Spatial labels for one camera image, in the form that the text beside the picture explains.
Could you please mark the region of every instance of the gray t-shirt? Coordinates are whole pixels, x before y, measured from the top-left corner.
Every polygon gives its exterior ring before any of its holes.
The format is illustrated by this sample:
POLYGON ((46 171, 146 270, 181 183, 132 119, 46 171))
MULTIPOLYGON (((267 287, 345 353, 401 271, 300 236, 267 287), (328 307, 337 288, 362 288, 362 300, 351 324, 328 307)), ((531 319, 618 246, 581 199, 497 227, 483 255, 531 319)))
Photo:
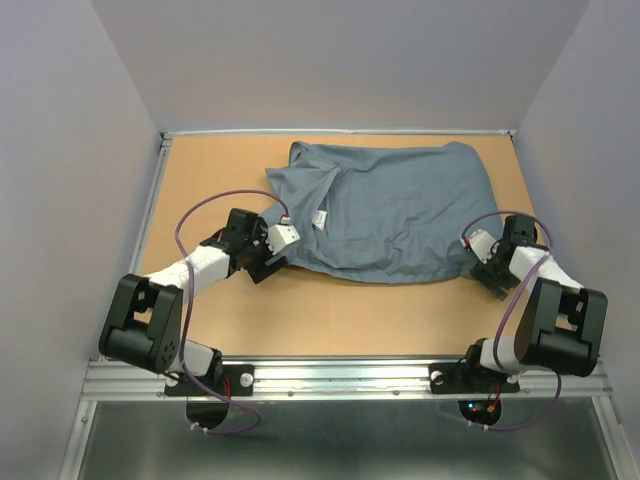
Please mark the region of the gray t-shirt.
MULTIPOLYGON (((301 236, 284 252, 291 264, 361 282, 468 275, 476 259, 460 243, 462 229, 497 210, 480 157, 458 142, 400 149, 296 142, 289 166, 266 172, 301 236), (326 212, 324 226, 318 211, 326 212)), ((282 213, 274 205, 263 216, 274 224, 282 213)), ((498 217, 477 227, 501 236, 498 217)))

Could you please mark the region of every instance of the metal base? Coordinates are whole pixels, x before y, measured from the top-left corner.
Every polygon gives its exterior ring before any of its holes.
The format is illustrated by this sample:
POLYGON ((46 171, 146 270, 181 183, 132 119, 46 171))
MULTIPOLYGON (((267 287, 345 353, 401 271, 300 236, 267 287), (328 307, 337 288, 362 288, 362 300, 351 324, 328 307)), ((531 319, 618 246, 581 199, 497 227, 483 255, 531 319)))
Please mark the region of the metal base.
MULTIPOLYGON (((255 358, 225 357, 225 369, 232 365, 253 365, 253 395, 246 402, 289 400, 464 400, 468 394, 434 395, 430 389, 429 366, 450 363, 431 357, 309 357, 255 358)), ((565 377, 562 394, 567 397, 608 397, 609 381, 602 364, 587 378, 565 377)), ((91 362, 87 369, 81 401, 185 401, 202 399, 188 395, 167 397, 162 376, 122 362, 91 362)), ((503 398, 527 396, 552 398, 556 377, 548 372, 527 372, 520 378, 519 393, 503 398)))

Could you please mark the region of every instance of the wire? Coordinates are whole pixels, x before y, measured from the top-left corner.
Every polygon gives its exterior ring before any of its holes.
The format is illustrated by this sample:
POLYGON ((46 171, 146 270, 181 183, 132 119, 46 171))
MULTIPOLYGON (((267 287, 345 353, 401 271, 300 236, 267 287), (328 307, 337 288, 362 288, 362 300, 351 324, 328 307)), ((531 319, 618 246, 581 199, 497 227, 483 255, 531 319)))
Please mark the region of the wire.
MULTIPOLYGON (((489 398, 487 398, 487 402, 491 401, 491 390, 489 390, 489 398)), ((493 403, 490 405, 489 408, 491 408, 491 411, 495 410, 495 408, 498 406, 498 402, 500 401, 500 395, 502 394, 502 392, 500 391, 500 384, 496 384, 496 398, 494 399, 493 403)))
POLYGON ((456 362, 456 364, 453 366, 453 373, 455 374, 456 371, 458 370, 458 367, 460 366, 460 364, 462 363, 462 361, 465 359, 465 357, 459 358, 458 361, 456 362))
POLYGON ((180 253, 182 254, 182 258, 184 259, 186 265, 187 265, 187 269, 189 270, 189 292, 187 294, 187 313, 185 314, 185 319, 184 319, 184 326, 182 327, 182 339, 180 341, 180 348, 178 349, 178 358, 180 360, 180 364, 182 365, 182 369, 184 370, 184 374, 187 376, 187 378, 191 381, 191 383, 193 383, 195 386, 197 386, 198 388, 200 388, 200 390, 202 390, 204 393, 206 393, 207 395, 217 398, 218 400, 221 400, 223 402, 225 402, 227 405, 229 406, 234 406, 237 408, 240 408, 246 412, 250 412, 253 413, 255 415, 255 420, 253 421, 253 423, 250 423, 249 425, 245 425, 243 427, 238 427, 238 428, 234 428, 234 429, 230 429, 230 430, 209 430, 206 427, 201 427, 200 425, 196 424, 196 423, 192 423, 191 424, 191 428, 194 430, 199 430, 202 433, 204 433, 205 435, 232 435, 232 434, 236 434, 236 433, 244 433, 244 432, 248 432, 249 430, 252 430, 253 428, 257 427, 260 422, 262 422, 262 414, 260 413, 260 410, 258 410, 257 408, 254 408, 250 405, 246 405, 244 403, 241 402, 237 402, 235 400, 232 400, 230 398, 225 397, 224 395, 221 395, 217 392, 215 392, 214 390, 210 389, 209 387, 207 387, 204 383, 202 383, 200 380, 198 380, 196 378, 196 376, 191 372, 191 370, 189 370, 189 368, 187 367, 186 361, 185 361, 185 357, 184 357, 184 349, 185 349, 185 345, 186 345, 186 341, 187 341, 187 334, 189 333, 189 325, 191 324, 191 316, 193 314, 193 297, 194 297, 194 290, 195 290, 195 271, 193 268, 193 264, 189 261, 189 253, 187 252, 187 249, 184 247, 184 244, 182 243, 182 240, 180 239, 180 231, 182 229, 182 226, 184 225, 184 223, 187 221, 187 219, 191 216, 191 214, 193 212, 195 212, 196 210, 198 210, 200 207, 213 202, 214 200, 217 200, 219 198, 222 197, 227 197, 229 195, 239 195, 239 194, 245 194, 245 193, 249 193, 249 194, 257 194, 257 195, 265 195, 269 198, 274 199, 276 202, 278 202, 280 205, 282 205, 282 207, 284 208, 285 211, 285 215, 289 215, 289 209, 287 208, 287 206, 285 205, 285 203, 280 200, 280 198, 278 198, 276 195, 269 193, 269 192, 265 192, 263 190, 231 190, 228 192, 223 192, 223 193, 218 193, 216 195, 212 195, 210 197, 205 198, 204 200, 201 200, 200 202, 196 203, 193 207, 191 207, 189 210, 187 210, 185 212, 185 214, 182 216, 182 218, 180 219, 180 221, 178 222, 178 224, 176 225, 176 230, 174 232, 174 240, 176 242, 176 245, 178 246, 178 250, 180 250, 180 253))
POLYGON ((231 380, 229 380, 229 377, 225 377, 224 379, 224 391, 225 391, 225 395, 228 398, 231 398, 231 380))
MULTIPOLYGON (((500 384, 496 383, 496 393, 498 394, 498 396, 499 396, 499 392, 500 392, 500 384)), ((493 395, 493 385, 489 387, 489 396, 487 397, 487 402, 491 401, 491 395, 493 395)))
POLYGON ((493 242, 493 245, 491 245, 491 248, 489 249, 489 252, 491 252, 491 255, 495 255, 496 251, 497 251, 497 246, 500 244, 500 240, 496 240, 495 242, 493 242))
POLYGON ((180 377, 178 375, 172 375, 171 373, 163 373, 162 375, 164 375, 165 377, 173 380, 174 382, 179 382, 180 381, 180 377))
POLYGON ((556 372, 554 373, 556 374, 556 378, 558 379, 558 386, 556 387, 556 393, 553 396, 553 400, 551 400, 551 403, 546 408, 546 410, 544 410, 541 414, 537 415, 536 417, 533 417, 529 421, 519 423, 517 425, 506 425, 504 427, 494 425, 489 427, 489 430, 493 430, 496 432, 514 432, 516 430, 523 430, 525 428, 529 428, 529 427, 533 427, 534 425, 537 425, 538 423, 545 420, 549 415, 551 415, 555 411, 555 409, 558 407, 560 392, 562 391, 562 377, 558 373, 556 372))
POLYGON ((507 322, 509 321, 509 317, 513 313, 513 310, 516 308, 518 300, 520 300, 520 297, 522 296, 522 294, 526 290, 527 285, 529 285, 529 282, 531 281, 533 276, 538 272, 538 270, 540 269, 542 264, 547 261, 549 256, 550 256, 549 253, 545 253, 545 255, 540 257, 540 259, 536 263, 533 264, 533 267, 531 267, 529 272, 522 279, 522 281, 520 282, 520 285, 518 285, 518 289, 516 290, 515 295, 511 299, 511 302, 509 302, 509 306, 507 307, 507 309, 504 312, 504 315, 502 316, 502 320, 500 321, 500 325, 498 325, 498 329, 496 330, 496 336, 493 339, 493 352, 492 352, 493 353, 493 361, 496 363, 498 368, 500 368, 500 370, 502 370, 504 373, 514 374, 516 372, 509 372, 504 367, 504 365, 502 364, 500 359, 498 358, 498 344, 500 343, 500 339, 502 338, 502 334, 504 333, 504 329, 505 329, 505 327, 507 325, 507 322))

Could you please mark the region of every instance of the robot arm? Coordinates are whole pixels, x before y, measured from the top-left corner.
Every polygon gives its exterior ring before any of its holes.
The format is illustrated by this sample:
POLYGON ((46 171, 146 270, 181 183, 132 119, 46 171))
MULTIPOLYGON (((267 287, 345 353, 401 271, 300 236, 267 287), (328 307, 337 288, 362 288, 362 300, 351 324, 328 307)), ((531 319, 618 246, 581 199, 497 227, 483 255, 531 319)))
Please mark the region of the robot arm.
MULTIPOLYGON (((499 298, 548 256, 526 285, 529 301, 515 336, 500 340, 500 363, 513 373, 546 368, 586 377, 597 363, 607 297, 572 279, 536 241, 534 220, 526 215, 507 217, 499 241, 483 230, 466 241, 478 257, 472 276, 499 298), (569 328, 557 325, 559 318, 565 318, 569 328)), ((493 344, 492 339, 482 339, 472 345, 474 361, 469 367, 502 371, 494 360, 493 344)))
MULTIPOLYGON (((247 270, 254 283, 260 283, 288 264, 286 257, 276 255, 299 239, 288 217, 267 227, 257 213, 232 209, 227 225, 189 255, 195 274, 194 295, 241 269, 247 270)), ((181 372, 177 354, 188 280, 185 260, 146 277, 125 275, 107 314, 100 353, 154 373, 181 372), (148 323, 136 318, 148 310, 148 323)), ((204 345, 190 341, 185 344, 186 361, 196 376, 219 376, 220 369, 215 368, 216 363, 221 368, 221 362, 215 361, 219 357, 220 352, 204 345)))

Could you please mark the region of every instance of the aluminum frame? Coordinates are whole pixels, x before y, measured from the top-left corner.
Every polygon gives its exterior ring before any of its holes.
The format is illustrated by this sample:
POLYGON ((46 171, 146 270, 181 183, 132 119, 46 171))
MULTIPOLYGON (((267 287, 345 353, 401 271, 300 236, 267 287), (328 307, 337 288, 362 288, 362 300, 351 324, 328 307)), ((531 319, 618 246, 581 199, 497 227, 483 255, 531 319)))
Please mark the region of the aluminum frame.
POLYGON ((60 469, 60 480, 75 480, 80 475, 82 459, 87 449, 97 402, 80 402, 73 421, 71 436, 60 469))
POLYGON ((160 151, 158 152, 158 161, 156 163, 156 169, 153 173, 153 180, 151 182, 151 190, 149 191, 149 197, 147 198, 147 204, 144 209, 144 216, 142 218, 142 225, 138 232, 138 239, 136 240, 135 250, 131 257, 131 263, 129 264, 130 272, 137 272, 140 267, 140 260, 144 254, 144 249, 147 245, 147 238, 149 237, 149 227, 151 226, 151 220, 153 214, 156 211, 156 204, 158 201, 158 194, 160 193, 160 186, 162 185, 162 179, 164 178, 164 171, 167 167, 167 160, 169 159, 169 153, 171 152, 171 140, 165 140, 163 136, 162 143, 160 145, 160 151))
POLYGON ((210 137, 216 135, 508 135, 515 130, 471 130, 456 128, 404 128, 404 129, 350 129, 350 128, 228 128, 219 130, 177 131, 164 134, 165 139, 175 137, 210 137))
MULTIPOLYGON (((429 365, 452 361, 434 357, 225 357, 226 365, 255 367, 252 402, 345 400, 463 400, 475 395, 433 395, 429 365)), ((80 396, 84 402, 211 401, 207 397, 166 397, 165 378, 123 362, 91 362, 80 396)), ((504 398, 552 398, 557 381, 551 372, 527 372, 519 393, 504 398)), ((563 397, 608 397, 609 380, 602 364, 587 378, 564 377, 563 397)))
POLYGON ((621 480, 638 479, 640 472, 633 453, 609 397, 593 398, 593 406, 600 423, 613 469, 621 480))

